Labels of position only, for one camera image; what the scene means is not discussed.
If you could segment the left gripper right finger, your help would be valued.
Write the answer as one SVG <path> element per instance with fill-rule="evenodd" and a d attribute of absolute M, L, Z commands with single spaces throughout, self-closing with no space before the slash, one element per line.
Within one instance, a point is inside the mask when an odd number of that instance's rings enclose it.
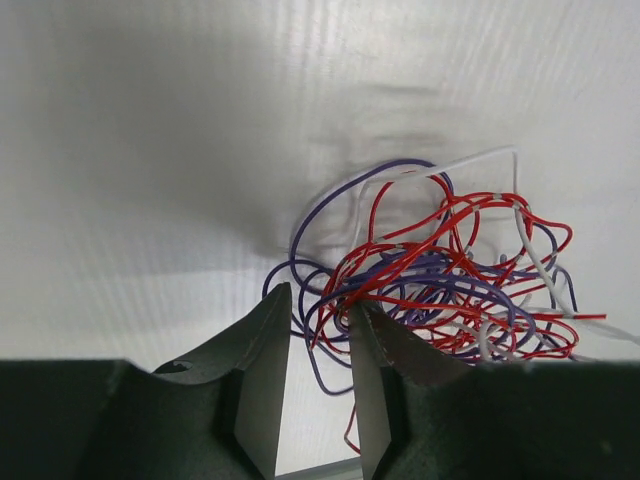
<path fill-rule="evenodd" d="M 639 366 L 470 366 L 379 308 L 349 313 L 367 479 L 635 479 Z"/>

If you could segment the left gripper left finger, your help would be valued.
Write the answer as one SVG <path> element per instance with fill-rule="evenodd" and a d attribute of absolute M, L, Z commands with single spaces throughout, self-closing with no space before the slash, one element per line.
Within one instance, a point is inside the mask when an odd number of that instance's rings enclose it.
<path fill-rule="evenodd" d="M 124 360 L 1 364 L 5 479 L 271 479 L 291 323 L 282 283 L 147 372 Z"/>

